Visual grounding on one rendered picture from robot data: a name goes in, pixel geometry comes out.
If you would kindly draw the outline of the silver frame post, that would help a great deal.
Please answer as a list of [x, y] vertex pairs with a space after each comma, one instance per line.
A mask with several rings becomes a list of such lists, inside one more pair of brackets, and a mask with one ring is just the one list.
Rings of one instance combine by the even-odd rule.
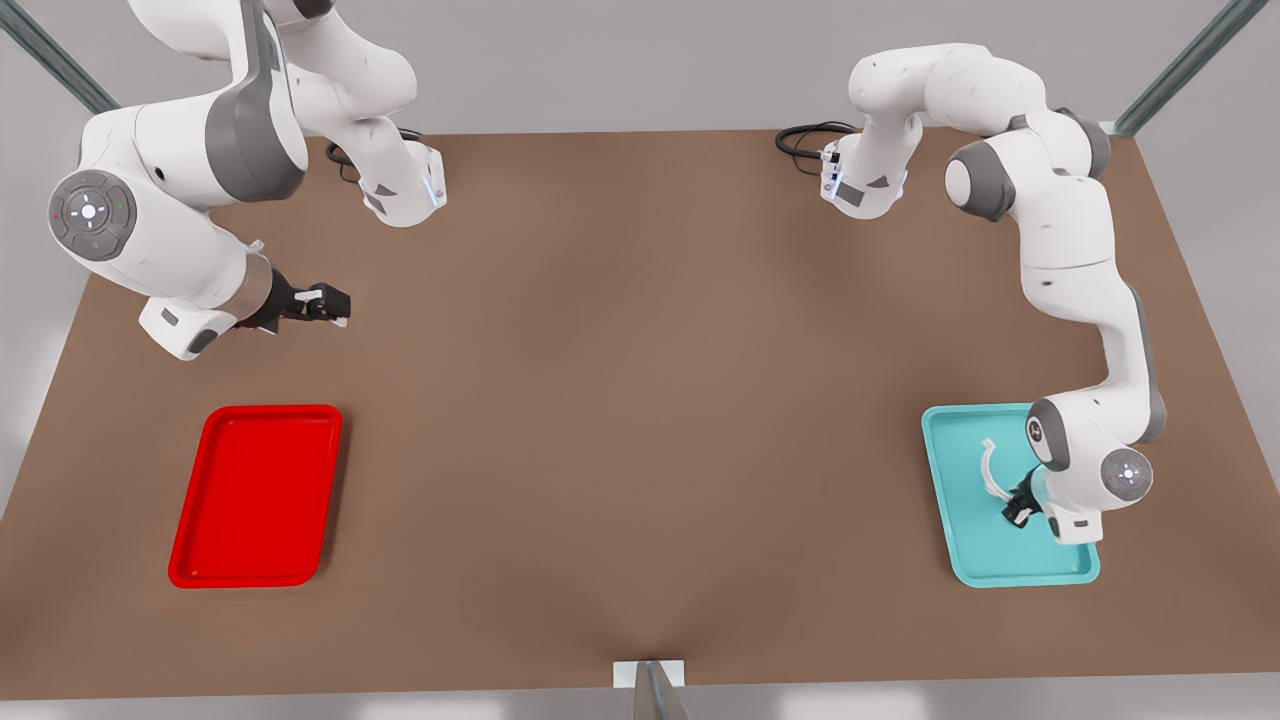
[[616, 661], [613, 687], [632, 691], [631, 720], [689, 720], [678, 694], [686, 687], [684, 660]]
[[1111, 137], [1135, 137], [1270, 3], [1271, 0], [1228, 0], [1117, 119], [1101, 123], [1102, 129]]
[[0, 0], [0, 28], [88, 111], [101, 114], [120, 108], [17, 0]]

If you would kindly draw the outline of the teal rectangular tray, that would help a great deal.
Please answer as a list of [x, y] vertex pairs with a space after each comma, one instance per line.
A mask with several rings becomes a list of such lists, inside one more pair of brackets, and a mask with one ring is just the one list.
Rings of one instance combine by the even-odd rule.
[[1019, 482], [1038, 466], [1024, 430], [1029, 407], [951, 405], [931, 407], [922, 416], [951, 566], [969, 587], [1079, 585], [1100, 574], [1093, 544], [1057, 543], [1042, 514], [1018, 529], [1001, 514], [1005, 502], [983, 489], [979, 460], [986, 437], [998, 446], [995, 465], [1019, 477]]

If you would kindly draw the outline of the white drainage pipe clamp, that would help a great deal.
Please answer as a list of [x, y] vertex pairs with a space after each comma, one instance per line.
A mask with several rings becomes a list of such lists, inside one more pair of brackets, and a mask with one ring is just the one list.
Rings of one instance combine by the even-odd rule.
[[984, 492], [1004, 502], [1010, 501], [1019, 477], [1014, 477], [1006, 473], [1005, 468], [995, 465], [998, 446], [992, 438], [983, 438], [980, 446], [979, 473]]

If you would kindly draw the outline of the red rectangular tray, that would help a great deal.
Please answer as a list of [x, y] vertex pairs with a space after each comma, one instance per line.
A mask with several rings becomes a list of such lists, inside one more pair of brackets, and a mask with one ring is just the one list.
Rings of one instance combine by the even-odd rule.
[[227, 406], [204, 424], [168, 564], [182, 589], [296, 587], [320, 564], [343, 416]]

